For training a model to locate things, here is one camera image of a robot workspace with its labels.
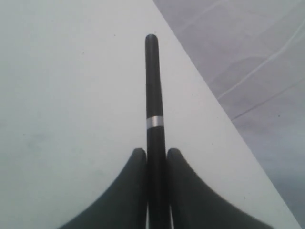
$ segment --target black pen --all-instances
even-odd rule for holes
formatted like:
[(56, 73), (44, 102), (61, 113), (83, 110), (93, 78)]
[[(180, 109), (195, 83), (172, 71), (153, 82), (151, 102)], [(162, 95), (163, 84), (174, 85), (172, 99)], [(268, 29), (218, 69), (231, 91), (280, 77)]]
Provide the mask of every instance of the black pen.
[(148, 209), (150, 229), (169, 229), (166, 149), (163, 126), (158, 39), (145, 39)]

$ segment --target white table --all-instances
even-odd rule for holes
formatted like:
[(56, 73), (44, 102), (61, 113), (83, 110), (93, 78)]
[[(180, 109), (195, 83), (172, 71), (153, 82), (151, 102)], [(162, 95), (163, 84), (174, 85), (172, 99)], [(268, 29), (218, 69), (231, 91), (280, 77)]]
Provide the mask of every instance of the white table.
[(152, 1), (3, 1), (0, 28), (1, 228), (59, 227), (146, 148), (148, 33), (167, 147), (240, 209), (300, 228)]

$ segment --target white surface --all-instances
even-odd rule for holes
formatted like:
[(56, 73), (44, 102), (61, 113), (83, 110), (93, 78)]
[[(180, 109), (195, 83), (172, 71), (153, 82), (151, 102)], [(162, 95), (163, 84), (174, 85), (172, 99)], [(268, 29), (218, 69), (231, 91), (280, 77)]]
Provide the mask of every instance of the white surface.
[(155, 2), (305, 228), (305, 2)]
[(150, 32), (167, 147), (237, 207), (300, 228), (152, 1), (7, 1), (0, 19), (1, 228), (59, 227), (146, 148)]

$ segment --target silver band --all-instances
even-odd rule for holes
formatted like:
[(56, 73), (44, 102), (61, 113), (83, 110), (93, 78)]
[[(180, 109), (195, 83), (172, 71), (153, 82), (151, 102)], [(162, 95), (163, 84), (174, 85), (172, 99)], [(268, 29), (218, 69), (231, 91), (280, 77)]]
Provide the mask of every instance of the silver band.
[(153, 116), (146, 120), (147, 129), (164, 126), (163, 117), (162, 116)]

